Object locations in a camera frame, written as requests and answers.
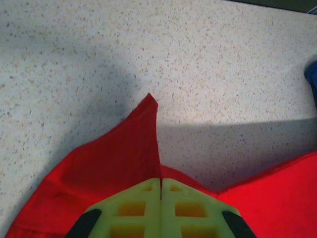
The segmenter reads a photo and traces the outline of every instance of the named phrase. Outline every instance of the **speckled countertop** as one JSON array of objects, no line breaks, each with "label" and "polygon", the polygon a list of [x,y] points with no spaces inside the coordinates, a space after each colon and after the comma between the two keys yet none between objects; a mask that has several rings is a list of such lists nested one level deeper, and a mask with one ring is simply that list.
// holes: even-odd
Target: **speckled countertop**
[{"label": "speckled countertop", "polygon": [[0,223],[150,92],[164,164],[220,189],[317,148],[317,16],[219,0],[0,2]]}]

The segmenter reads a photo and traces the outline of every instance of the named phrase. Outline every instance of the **red fabric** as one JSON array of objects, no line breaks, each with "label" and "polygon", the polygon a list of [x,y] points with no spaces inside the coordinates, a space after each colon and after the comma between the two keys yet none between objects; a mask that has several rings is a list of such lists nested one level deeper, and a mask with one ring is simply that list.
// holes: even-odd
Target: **red fabric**
[{"label": "red fabric", "polygon": [[317,152],[216,193],[159,162],[158,105],[148,95],[109,133],[66,156],[42,181],[6,238],[61,238],[92,204],[150,178],[172,178],[240,210],[259,238],[316,237]]}]

